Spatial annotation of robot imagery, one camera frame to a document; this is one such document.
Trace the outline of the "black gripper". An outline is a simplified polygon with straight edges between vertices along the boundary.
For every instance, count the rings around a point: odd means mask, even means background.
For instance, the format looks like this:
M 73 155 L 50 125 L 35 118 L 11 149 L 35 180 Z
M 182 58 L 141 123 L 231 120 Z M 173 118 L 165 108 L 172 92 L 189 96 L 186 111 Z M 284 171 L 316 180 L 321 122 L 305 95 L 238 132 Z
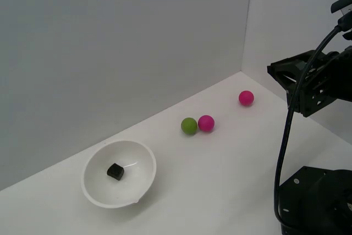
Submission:
M 293 90 L 307 61 L 314 54 L 310 50 L 299 55 L 271 63 L 267 73 L 284 89 Z M 305 80 L 299 92 L 295 112 L 304 117 L 316 113 L 336 99 L 351 101 L 351 46 L 343 52 L 330 52 L 318 60 L 314 79 Z

